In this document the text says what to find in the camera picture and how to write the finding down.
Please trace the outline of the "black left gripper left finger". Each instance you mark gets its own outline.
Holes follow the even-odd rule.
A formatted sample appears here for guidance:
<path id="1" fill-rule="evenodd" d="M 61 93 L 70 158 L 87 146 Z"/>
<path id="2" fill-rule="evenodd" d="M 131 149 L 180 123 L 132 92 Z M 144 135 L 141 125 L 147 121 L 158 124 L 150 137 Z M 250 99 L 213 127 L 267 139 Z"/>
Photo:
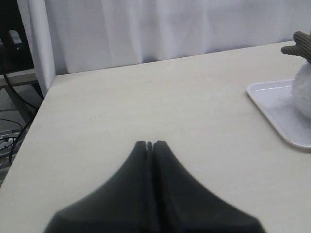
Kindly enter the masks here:
<path id="1" fill-rule="evenodd" d="M 101 187 L 56 212 L 47 233 L 152 232 L 150 142 L 138 141 Z"/>

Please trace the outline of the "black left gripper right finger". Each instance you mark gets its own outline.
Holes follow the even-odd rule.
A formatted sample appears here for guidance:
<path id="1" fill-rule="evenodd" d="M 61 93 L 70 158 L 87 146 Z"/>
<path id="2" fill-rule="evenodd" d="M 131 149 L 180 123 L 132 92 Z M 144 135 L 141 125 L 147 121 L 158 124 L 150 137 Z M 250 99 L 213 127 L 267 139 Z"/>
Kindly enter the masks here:
<path id="1" fill-rule="evenodd" d="M 163 233 L 263 233 L 260 221 L 225 202 L 179 162 L 165 141 L 153 147 L 152 173 Z"/>

